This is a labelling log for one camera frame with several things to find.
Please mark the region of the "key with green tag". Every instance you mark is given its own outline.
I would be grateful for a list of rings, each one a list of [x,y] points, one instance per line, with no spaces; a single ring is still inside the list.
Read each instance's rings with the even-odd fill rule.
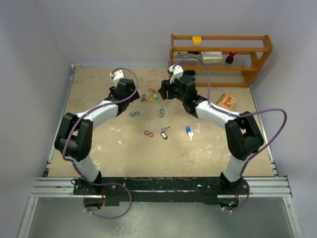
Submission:
[[[154,97],[155,100],[157,100],[159,98],[157,93],[154,93],[153,97]]]

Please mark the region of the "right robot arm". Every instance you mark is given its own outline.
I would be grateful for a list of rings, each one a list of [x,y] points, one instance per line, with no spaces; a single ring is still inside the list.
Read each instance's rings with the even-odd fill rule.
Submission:
[[[264,144],[255,118],[249,112],[235,113],[209,102],[198,94],[194,79],[190,76],[182,76],[172,83],[163,80],[158,92],[164,100],[181,101],[188,114],[224,129],[231,156],[225,170],[220,174],[220,188],[224,193],[232,194],[242,180],[248,160]]]

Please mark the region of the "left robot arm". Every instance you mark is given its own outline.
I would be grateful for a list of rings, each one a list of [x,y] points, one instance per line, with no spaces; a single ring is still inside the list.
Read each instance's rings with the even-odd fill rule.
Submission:
[[[79,177],[85,181],[84,188],[90,194],[99,193],[102,186],[123,187],[116,182],[102,183],[101,172],[90,157],[94,129],[119,116],[131,102],[140,98],[137,84],[132,79],[119,79],[117,85],[109,90],[109,96],[97,106],[79,114],[66,113],[54,142],[62,158],[71,162]]]

